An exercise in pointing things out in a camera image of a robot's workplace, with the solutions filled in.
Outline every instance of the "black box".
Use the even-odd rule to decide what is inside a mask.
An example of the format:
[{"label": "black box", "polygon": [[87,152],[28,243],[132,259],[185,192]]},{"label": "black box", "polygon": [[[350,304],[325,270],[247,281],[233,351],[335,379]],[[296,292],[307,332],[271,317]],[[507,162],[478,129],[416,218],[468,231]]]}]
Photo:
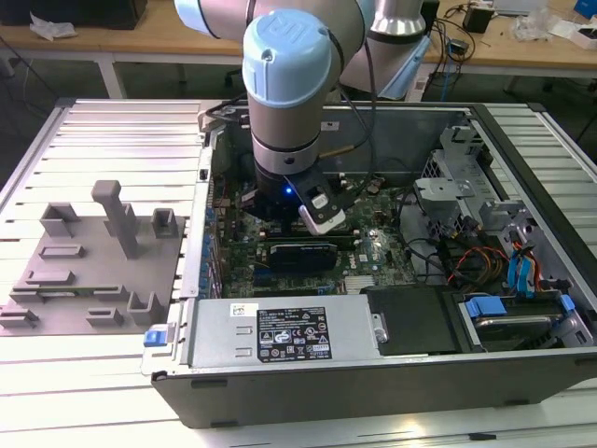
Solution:
[{"label": "black box", "polygon": [[132,30],[146,5],[147,0],[0,0],[0,22],[27,25],[31,11],[39,19],[54,23]]},{"label": "black box", "polygon": [[463,28],[469,33],[485,33],[494,12],[495,10],[485,7],[469,7],[463,20]]}]

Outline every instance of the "black plastic cover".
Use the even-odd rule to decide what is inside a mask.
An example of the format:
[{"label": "black plastic cover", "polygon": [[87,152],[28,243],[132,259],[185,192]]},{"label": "black plastic cover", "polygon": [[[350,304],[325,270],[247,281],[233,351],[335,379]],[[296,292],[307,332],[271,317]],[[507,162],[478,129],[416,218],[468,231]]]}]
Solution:
[{"label": "black plastic cover", "polygon": [[470,353],[465,325],[447,287],[371,287],[369,308],[382,315],[388,342],[380,354],[448,355]]}]

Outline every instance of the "capacitor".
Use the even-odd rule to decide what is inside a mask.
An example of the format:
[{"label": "capacitor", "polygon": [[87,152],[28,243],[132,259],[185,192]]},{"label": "capacitor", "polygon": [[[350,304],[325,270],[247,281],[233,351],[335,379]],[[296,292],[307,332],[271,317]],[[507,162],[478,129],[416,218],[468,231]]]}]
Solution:
[{"label": "capacitor", "polygon": [[377,196],[378,194],[380,194],[380,188],[375,185],[369,185],[367,187],[367,193],[369,194],[369,196]]}]

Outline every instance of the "blue cable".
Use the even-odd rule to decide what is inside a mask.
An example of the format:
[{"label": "blue cable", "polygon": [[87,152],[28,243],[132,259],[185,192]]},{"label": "blue cable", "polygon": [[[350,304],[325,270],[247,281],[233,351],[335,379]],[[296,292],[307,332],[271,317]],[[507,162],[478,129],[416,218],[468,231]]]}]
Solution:
[{"label": "blue cable", "polygon": [[442,103],[446,100],[446,93],[448,92],[448,81],[451,77],[451,53],[450,53],[450,40],[446,43],[446,50],[448,51],[448,74],[444,75],[446,78],[444,79],[444,87],[441,89],[441,97],[439,101]]}]

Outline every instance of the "white sticker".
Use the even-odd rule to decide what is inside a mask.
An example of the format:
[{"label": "white sticker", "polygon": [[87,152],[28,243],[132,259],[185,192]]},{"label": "white sticker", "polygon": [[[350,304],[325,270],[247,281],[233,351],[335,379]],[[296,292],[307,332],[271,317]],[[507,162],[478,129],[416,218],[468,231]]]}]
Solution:
[{"label": "white sticker", "polygon": [[340,130],[340,122],[339,121],[322,121],[321,122],[321,130],[335,133]]},{"label": "white sticker", "polygon": [[258,309],[258,303],[232,303],[230,317],[256,317]]}]

